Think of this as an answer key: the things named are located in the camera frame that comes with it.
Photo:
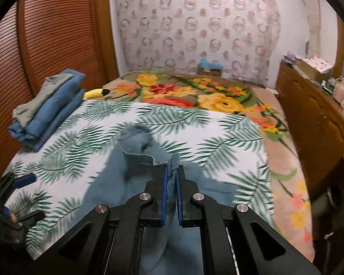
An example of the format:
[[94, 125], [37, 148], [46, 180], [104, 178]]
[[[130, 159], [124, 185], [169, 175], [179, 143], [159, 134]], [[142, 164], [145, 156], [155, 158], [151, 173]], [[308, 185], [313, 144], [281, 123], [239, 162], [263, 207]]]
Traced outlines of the teal blue shorts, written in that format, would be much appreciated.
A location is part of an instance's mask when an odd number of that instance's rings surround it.
[[89, 186], [77, 217], [95, 206], [115, 207], [136, 195], [152, 179], [152, 168], [166, 165], [166, 225], [144, 231], [141, 274], [201, 274], [201, 240], [196, 228], [183, 229], [176, 218], [176, 172], [179, 155], [171, 155], [153, 139], [144, 125], [134, 125], [121, 134], [105, 168]]

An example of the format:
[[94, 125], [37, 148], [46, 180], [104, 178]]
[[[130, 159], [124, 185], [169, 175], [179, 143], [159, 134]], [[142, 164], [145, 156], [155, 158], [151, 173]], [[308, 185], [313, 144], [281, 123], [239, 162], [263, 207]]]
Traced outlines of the palm leaf bed sheet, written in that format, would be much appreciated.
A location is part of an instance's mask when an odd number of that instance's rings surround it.
[[111, 159], [115, 148], [124, 154], [146, 154], [149, 163], [163, 163], [177, 154], [185, 169], [197, 172], [198, 184], [221, 183], [228, 189], [226, 205], [246, 204], [273, 223], [264, 140], [248, 117], [137, 102], [85, 101], [38, 151], [23, 147], [8, 166], [17, 176], [33, 173], [37, 178], [7, 202], [18, 217], [34, 210], [46, 214], [25, 239], [33, 258], [66, 232], [102, 171], [113, 176], [122, 166]]

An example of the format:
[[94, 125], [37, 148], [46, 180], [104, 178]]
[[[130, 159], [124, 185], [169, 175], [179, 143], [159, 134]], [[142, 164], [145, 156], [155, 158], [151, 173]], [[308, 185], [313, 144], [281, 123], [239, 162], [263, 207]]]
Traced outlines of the grey folded pants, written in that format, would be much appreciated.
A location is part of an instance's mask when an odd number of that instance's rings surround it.
[[25, 128], [38, 112], [42, 104], [50, 98], [53, 93], [65, 82], [70, 80], [74, 75], [72, 73], [60, 73], [45, 78], [39, 93], [30, 102], [16, 106], [12, 112], [12, 117]]

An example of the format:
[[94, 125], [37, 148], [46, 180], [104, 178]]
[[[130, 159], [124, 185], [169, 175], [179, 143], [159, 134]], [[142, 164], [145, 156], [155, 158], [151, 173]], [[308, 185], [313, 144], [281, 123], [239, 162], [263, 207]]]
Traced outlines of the blue denim folded jeans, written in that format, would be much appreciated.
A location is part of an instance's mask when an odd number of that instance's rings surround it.
[[13, 124], [8, 128], [15, 140], [33, 151], [39, 151], [82, 102], [85, 90], [80, 85], [86, 77], [85, 74], [72, 69], [65, 69], [61, 73], [72, 73], [74, 76], [42, 104], [25, 128], [14, 119]]

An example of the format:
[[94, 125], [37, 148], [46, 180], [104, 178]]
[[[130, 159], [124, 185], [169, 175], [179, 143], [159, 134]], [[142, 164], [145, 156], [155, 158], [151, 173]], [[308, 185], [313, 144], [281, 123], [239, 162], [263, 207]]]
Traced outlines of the floral blanket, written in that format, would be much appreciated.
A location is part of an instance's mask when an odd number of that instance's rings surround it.
[[244, 203], [314, 259], [311, 203], [283, 109], [267, 89], [218, 77], [135, 71], [109, 101], [144, 102], [136, 117], [166, 151], [238, 185]]

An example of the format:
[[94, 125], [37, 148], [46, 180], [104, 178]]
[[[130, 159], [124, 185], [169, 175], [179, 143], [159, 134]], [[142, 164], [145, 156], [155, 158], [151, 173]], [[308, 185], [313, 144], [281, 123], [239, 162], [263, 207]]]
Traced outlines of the yellow plush toy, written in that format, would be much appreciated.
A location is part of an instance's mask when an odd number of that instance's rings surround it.
[[87, 91], [83, 95], [83, 100], [97, 99], [108, 95], [110, 91], [108, 89], [93, 89]]

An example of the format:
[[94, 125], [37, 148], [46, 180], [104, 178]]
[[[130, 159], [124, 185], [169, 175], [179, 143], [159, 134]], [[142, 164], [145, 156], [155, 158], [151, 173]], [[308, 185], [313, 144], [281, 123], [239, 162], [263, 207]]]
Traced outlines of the cardboard box with blue cloth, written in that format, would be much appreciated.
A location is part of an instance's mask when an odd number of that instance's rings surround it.
[[197, 66], [198, 75], [221, 77], [222, 71], [221, 64], [209, 62], [206, 58], [201, 58]]

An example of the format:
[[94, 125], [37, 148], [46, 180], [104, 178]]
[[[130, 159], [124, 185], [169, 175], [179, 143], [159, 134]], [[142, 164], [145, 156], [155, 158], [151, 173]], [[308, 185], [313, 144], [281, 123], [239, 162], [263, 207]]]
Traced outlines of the wooden sideboard cabinet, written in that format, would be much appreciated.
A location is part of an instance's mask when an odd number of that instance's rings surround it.
[[344, 178], [344, 114], [330, 95], [284, 61], [276, 89], [314, 198]]

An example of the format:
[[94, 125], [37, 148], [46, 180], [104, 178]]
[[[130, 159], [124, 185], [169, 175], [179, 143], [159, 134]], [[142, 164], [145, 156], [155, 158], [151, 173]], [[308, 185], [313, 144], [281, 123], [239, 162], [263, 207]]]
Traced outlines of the brown louvered wardrobe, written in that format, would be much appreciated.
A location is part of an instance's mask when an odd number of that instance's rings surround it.
[[44, 79], [71, 68], [84, 89], [119, 77], [110, 0], [16, 0], [0, 22], [0, 177], [20, 145], [9, 134], [13, 109]]

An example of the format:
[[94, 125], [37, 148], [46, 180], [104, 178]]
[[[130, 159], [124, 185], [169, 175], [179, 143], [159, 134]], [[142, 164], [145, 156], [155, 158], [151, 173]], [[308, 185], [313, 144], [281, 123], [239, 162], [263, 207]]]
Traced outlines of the polka dot gift box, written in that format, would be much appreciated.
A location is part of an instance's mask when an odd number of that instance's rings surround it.
[[331, 77], [333, 66], [319, 55], [297, 61], [297, 67], [310, 79], [321, 83]]

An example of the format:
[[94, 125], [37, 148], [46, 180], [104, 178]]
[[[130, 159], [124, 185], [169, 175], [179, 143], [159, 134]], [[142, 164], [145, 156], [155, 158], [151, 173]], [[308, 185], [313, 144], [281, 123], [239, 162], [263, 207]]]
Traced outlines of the pink bottle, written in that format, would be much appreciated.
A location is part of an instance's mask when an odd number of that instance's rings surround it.
[[344, 100], [344, 78], [339, 78], [336, 80], [336, 85], [334, 87], [333, 98], [336, 102], [341, 104]]

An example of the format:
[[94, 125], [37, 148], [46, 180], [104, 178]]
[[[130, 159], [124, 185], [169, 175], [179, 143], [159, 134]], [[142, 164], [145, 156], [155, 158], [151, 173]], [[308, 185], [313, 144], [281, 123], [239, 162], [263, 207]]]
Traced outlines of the patterned wall curtain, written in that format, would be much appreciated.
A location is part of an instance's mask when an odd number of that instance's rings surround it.
[[276, 0], [115, 0], [129, 71], [195, 73], [201, 58], [222, 75], [268, 85], [280, 36]]

